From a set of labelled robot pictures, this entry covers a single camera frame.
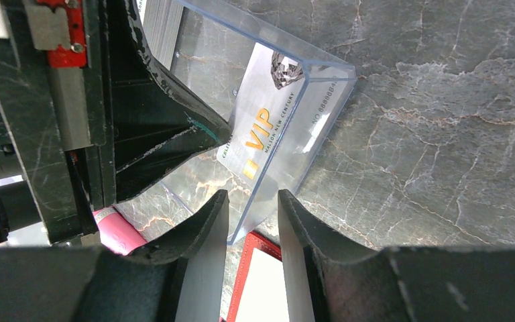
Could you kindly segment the stack of silver VIP cards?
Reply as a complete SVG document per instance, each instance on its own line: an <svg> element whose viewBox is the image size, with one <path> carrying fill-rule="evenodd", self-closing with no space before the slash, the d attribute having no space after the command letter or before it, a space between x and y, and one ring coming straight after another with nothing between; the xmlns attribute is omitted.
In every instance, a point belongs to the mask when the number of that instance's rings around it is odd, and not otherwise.
<svg viewBox="0 0 515 322"><path fill-rule="evenodd" d="M170 70L184 7L171 0L139 0L137 7L153 56Z"/></svg>

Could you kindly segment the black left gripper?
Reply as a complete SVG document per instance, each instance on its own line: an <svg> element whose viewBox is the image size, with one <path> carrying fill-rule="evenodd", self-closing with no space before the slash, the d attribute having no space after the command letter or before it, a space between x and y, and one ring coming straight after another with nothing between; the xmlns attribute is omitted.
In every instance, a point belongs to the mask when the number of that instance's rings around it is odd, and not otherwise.
<svg viewBox="0 0 515 322"><path fill-rule="evenodd" d="M231 133L156 60L135 1L0 1L0 243L35 223L51 244L93 234L115 194Z"/></svg>

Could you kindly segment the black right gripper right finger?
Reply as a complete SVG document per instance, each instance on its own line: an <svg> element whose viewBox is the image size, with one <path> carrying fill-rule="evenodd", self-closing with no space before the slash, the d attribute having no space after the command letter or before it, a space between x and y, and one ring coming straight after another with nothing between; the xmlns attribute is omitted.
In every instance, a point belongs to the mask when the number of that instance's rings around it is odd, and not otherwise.
<svg viewBox="0 0 515 322"><path fill-rule="evenodd" d="M515 247L365 247L278 193L291 321L515 321Z"/></svg>

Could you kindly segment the red leather card holder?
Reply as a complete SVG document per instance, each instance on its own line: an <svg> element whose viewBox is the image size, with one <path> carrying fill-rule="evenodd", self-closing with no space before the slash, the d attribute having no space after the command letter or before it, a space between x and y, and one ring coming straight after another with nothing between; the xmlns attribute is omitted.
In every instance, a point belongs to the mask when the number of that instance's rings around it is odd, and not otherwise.
<svg viewBox="0 0 515 322"><path fill-rule="evenodd" d="M281 249L260 233L245 237L228 312L220 320L290 320Z"/></svg>

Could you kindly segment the clear plastic card box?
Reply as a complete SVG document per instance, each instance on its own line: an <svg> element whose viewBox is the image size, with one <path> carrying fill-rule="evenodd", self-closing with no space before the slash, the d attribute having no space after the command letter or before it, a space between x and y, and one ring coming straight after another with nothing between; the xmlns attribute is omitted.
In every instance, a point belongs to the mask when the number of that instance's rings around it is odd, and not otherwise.
<svg viewBox="0 0 515 322"><path fill-rule="evenodd" d="M354 65L230 1L139 1L154 56L231 126L162 186L193 212L229 192L234 244L296 192L350 97Z"/></svg>

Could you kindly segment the pink cylindrical wand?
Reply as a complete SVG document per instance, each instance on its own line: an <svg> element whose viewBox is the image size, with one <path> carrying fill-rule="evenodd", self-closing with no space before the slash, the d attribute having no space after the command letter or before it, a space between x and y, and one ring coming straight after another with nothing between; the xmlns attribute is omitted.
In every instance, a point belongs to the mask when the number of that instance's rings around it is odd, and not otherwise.
<svg viewBox="0 0 515 322"><path fill-rule="evenodd" d="M115 207L93 211L101 243L116 254L128 255L145 245L145 238Z"/></svg>

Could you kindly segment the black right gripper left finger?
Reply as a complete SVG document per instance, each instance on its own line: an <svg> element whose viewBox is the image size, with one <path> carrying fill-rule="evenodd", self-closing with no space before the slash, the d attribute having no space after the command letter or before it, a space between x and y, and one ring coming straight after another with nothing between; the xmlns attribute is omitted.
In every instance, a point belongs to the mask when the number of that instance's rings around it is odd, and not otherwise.
<svg viewBox="0 0 515 322"><path fill-rule="evenodd" d="M0 321L218 321L229 197L120 255L106 247L0 248Z"/></svg>

